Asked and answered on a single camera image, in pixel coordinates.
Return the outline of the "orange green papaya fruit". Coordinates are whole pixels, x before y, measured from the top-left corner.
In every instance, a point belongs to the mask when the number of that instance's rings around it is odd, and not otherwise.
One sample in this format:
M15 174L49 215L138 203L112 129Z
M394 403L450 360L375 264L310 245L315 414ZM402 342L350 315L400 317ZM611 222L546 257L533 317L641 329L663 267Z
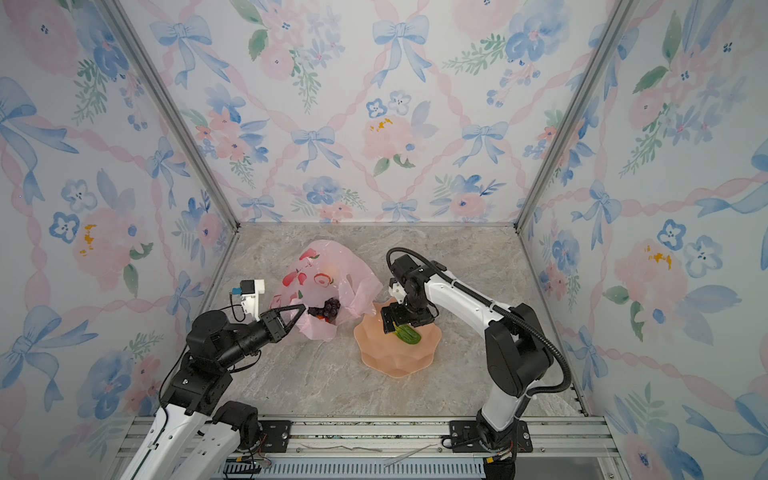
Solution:
M398 325L395 329L395 335L408 345L417 345L422 340L420 333L410 325Z

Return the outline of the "purple grape bunch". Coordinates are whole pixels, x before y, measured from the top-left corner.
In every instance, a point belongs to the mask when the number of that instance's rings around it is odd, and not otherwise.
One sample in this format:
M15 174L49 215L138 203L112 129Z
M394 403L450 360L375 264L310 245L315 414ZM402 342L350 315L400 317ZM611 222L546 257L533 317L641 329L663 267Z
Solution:
M341 303L338 298L327 299L322 307L309 307L308 314L315 318L334 324L341 309Z

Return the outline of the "pink plastic bag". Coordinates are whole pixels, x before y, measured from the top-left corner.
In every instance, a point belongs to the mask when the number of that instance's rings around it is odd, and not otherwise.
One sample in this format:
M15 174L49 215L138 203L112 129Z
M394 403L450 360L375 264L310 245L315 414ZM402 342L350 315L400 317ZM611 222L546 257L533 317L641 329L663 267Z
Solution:
M303 303L307 311L289 336L295 340L330 341L340 325L375 312L383 285L373 270L349 248L331 240L316 240L289 266L272 297L272 308ZM309 307L322 307L329 298L341 303L334 324L310 316Z

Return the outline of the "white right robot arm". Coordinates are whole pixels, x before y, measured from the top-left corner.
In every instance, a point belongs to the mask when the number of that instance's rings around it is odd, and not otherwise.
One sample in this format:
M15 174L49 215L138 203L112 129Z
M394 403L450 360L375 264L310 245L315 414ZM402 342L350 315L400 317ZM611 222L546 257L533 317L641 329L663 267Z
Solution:
M558 362L536 313L489 298L407 248L389 250L386 264L395 302L381 309L383 332L427 326L448 312L477 333L492 387L476 416L475 441L494 454L511 450L528 404L545 391L540 381Z

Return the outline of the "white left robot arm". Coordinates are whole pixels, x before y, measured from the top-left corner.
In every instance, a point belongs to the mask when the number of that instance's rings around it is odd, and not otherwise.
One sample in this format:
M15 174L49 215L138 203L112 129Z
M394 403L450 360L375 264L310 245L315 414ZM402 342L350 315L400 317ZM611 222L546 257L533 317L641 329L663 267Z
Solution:
M210 479L235 451L251 452L263 438L258 409L219 402L236 365L283 340L305 312L303 304L278 307L250 323L232 322L221 309L199 315L150 431L121 477Z

